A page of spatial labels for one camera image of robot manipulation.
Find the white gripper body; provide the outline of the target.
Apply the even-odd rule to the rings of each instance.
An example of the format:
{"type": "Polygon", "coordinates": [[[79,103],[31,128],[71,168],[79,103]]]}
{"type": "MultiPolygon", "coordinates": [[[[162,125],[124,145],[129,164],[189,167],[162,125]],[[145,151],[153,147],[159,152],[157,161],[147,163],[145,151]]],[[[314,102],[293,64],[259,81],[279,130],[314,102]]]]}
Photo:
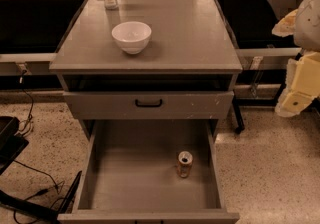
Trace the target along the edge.
{"type": "Polygon", "coordinates": [[[311,97],[320,96],[320,53],[307,51],[299,60],[287,64],[286,84],[291,91],[311,97]]]}

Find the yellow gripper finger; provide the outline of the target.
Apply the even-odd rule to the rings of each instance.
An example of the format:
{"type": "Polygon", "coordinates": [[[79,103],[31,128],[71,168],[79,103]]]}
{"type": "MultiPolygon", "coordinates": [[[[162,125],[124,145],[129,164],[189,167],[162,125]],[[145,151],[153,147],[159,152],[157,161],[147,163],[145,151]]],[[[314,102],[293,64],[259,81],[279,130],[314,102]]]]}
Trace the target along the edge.
{"type": "Polygon", "coordinates": [[[284,90],[278,99],[275,112],[281,117],[293,117],[299,115],[312,101],[313,98],[307,95],[284,90]]]}
{"type": "Polygon", "coordinates": [[[287,37],[294,34],[295,20],[298,10],[295,9],[282,18],[272,29],[272,34],[279,37],[287,37]]]}

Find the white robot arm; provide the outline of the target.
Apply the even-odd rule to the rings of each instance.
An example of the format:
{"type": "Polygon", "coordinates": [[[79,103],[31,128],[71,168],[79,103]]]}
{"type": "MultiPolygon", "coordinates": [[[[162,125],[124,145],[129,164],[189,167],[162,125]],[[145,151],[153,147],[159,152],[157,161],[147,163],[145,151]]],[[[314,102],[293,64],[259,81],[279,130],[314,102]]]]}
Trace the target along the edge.
{"type": "Polygon", "coordinates": [[[288,60],[285,89],[275,107],[279,116],[293,117],[320,96],[320,0],[303,0],[274,26],[272,34],[292,35],[303,51],[298,60],[288,60]]]}

